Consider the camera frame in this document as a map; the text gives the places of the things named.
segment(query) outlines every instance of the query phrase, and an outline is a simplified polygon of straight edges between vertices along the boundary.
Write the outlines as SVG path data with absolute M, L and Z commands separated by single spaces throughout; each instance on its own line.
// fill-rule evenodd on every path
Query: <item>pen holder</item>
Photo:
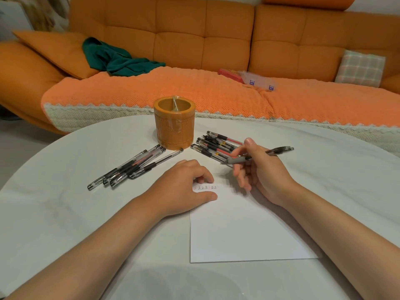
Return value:
M 154 101 L 158 143 L 168 150 L 188 148 L 194 137 L 193 101 L 182 97 L 163 97 Z

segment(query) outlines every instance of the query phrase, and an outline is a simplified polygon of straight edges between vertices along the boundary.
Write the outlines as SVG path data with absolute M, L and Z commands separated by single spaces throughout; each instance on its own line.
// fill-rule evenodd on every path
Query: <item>sheet of paper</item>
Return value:
M 283 208 L 260 192 L 231 185 L 194 184 L 218 199 L 190 212 L 190 262 L 310 259 L 318 245 Z

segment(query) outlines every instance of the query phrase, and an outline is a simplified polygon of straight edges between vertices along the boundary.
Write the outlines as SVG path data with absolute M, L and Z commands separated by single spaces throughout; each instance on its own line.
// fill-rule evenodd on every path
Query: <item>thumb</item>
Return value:
M 252 138 L 246 138 L 244 141 L 244 146 L 246 147 L 247 152 L 253 158 L 253 160 L 257 162 L 262 162 L 267 154 L 265 150 L 258 146 L 256 142 Z
M 202 191 L 200 193 L 196 193 L 194 197 L 196 199 L 197 206 L 217 200 L 218 198 L 217 194 L 212 191 Z

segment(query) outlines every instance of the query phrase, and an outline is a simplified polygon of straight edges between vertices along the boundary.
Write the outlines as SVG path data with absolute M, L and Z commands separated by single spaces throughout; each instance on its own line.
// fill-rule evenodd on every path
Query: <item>clear plastic box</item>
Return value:
M 258 86 L 266 90 L 276 90 L 276 83 L 271 78 L 263 77 L 262 75 L 252 74 L 248 71 L 238 71 L 238 73 L 242 77 L 243 82 L 246 84 Z

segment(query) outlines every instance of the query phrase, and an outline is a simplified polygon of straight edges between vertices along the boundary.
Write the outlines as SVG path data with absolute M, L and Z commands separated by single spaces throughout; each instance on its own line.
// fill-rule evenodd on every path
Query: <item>hand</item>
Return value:
M 212 191 L 195 193 L 192 189 L 193 179 L 198 183 L 214 182 L 214 177 L 197 160 L 182 160 L 166 171 L 146 191 L 148 200 L 157 208 L 162 217 L 187 212 L 203 203 L 217 200 Z
M 252 186 L 272 203 L 283 206 L 285 193 L 291 191 L 297 182 L 290 176 L 288 170 L 277 156 L 265 153 L 267 148 L 257 145 L 253 139 L 247 138 L 244 145 L 232 152 L 232 156 L 249 153 L 252 160 L 246 163 L 234 164 L 233 175 L 237 178 L 239 186 L 251 191 Z

